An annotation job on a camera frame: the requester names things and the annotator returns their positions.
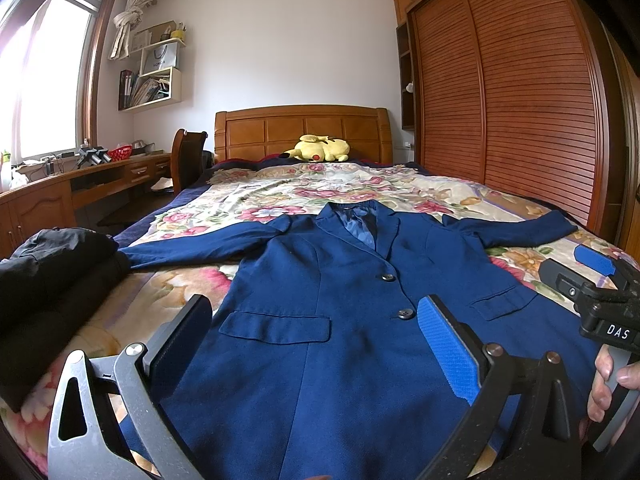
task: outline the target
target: bottle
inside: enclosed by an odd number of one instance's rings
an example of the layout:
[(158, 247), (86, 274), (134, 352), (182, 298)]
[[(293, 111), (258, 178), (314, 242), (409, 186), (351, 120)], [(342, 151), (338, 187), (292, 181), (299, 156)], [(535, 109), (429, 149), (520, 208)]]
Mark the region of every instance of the bottle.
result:
[(11, 187), (11, 154), (0, 154), (0, 192), (9, 191)]

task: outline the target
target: human hand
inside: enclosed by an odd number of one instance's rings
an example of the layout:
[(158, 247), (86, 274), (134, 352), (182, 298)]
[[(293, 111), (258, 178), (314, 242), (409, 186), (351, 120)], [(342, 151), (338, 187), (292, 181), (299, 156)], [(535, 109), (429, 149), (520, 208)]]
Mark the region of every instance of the human hand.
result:
[[(613, 359), (609, 354), (609, 345), (602, 346), (600, 352), (598, 352), (598, 356), (596, 357), (595, 365), (596, 374), (593, 378), (591, 394), (589, 395), (589, 400), (587, 402), (587, 414), (589, 415), (590, 420), (594, 422), (602, 422), (604, 413), (611, 406), (611, 390), (609, 390), (609, 387), (605, 384), (605, 382), (609, 380), (609, 376), (613, 370)], [(616, 379), (621, 386), (624, 386), (629, 390), (640, 390), (640, 362), (620, 368)], [(615, 444), (620, 433), (624, 430), (626, 423), (635, 411), (635, 408), (636, 407), (631, 410), (619, 430), (616, 431), (616, 434), (613, 436), (611, 441), (612, 444)], [(587, 428), (588, 424), (583, 423), (580, 425), (581, 438), (584, 437)]]

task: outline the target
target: blue gripper pad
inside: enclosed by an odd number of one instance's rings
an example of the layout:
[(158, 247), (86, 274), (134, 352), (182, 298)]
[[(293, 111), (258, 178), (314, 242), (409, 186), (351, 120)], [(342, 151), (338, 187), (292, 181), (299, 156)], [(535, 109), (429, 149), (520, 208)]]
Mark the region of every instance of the blue gripper pad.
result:
[(418, 326), (453, 393), (472, 405), (480, 392), (478, 365), (430, 298), (418, 303)]
[(591, 267), (591, 269), (604, 276), (613, 276), (616, 273), (616, 267), (613, 265), (611, 258), (587, 246), (578, 245), (574, 249), (574, 258), (575, 261)]

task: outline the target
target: pikachu plush toy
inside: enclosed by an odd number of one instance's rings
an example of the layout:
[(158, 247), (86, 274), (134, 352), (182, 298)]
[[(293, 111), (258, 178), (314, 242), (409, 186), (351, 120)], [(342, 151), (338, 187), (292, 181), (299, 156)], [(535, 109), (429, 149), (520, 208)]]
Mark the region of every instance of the pikachu plush toy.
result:
[(291, 157), (305, 162), (344, 162), (349, 158), (349, 145), (342, 139), (303, 135), (293, 150), (280, 154), (280, 158)]

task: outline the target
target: desk drawer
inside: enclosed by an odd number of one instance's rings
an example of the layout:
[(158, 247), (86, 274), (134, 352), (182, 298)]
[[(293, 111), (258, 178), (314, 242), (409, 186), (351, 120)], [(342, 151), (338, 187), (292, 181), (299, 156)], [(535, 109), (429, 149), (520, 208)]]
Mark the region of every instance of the desk drawer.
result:
[(130, 166), (126, 166), (125, 169), (125, 180), (128, 182), (134, 183), (142, 180), (148, 180), (152, 175), (152, 172), (149, 171), (148, 162), (142, 162), (140, 164), (131, 164)]
[(155, 163), (156, 176), (170, 176), (170, 160), (158, 160)]

